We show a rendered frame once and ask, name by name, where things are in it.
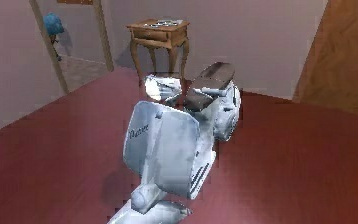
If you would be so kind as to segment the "white motor scooter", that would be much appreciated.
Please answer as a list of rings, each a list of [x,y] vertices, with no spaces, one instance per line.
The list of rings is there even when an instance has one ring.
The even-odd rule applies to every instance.
[[[123,161],[141,182],[106,224],[179,224],[191,214],[166,196],[196,199],[215,143],[231,138],[242,104],[234,75],[232,64],[214,62],[187,89],[171,74],[144,78],[150,99],[134,106],[123,146]]]

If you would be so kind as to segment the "brown wooden side table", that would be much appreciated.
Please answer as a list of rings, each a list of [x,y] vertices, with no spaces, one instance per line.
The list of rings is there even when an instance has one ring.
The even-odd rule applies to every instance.
[[[189,55],[189,38],[187,28],[190,23],[183,20],[182,24],[174,27],[152,28],[145,24],[155,23],[157,20],[164,19],[145,19],[131,23],[126,26],[130,32],[130,53],[135,65],[139,80],[142,80],[142,70],[138,57],[138,46],[146,47],[152,60],[153,69],[157,69],[155,49],[164,48],[169,56],[169,72],[172,73],[176,66],[177,48],[182,47],[182,59],[180,63],[180,78],[184,78],[185,66]]]

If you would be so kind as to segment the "grey items on table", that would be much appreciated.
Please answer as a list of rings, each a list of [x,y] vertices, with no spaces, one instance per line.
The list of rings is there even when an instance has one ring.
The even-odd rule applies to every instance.
[[[149,26],[152,28],[158,28],[158,27],[174,27],[179,26],[182,24],[183,20],[157,20],[155,23],[152,24],[145,24],[145,26]]]

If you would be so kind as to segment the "blue house plant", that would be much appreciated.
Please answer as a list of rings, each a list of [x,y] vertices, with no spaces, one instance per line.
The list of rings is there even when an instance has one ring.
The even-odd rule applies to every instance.
[[[50,38],[51,45],[58,43],[57,35],[64,32],[60,17],[50,12],[43,17],[43,22]]]

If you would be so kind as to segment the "brown wooden room door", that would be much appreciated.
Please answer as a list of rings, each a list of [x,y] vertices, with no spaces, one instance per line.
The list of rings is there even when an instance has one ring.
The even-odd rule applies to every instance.
[[[358,114],[358,0],[328,0],[293,101]]]

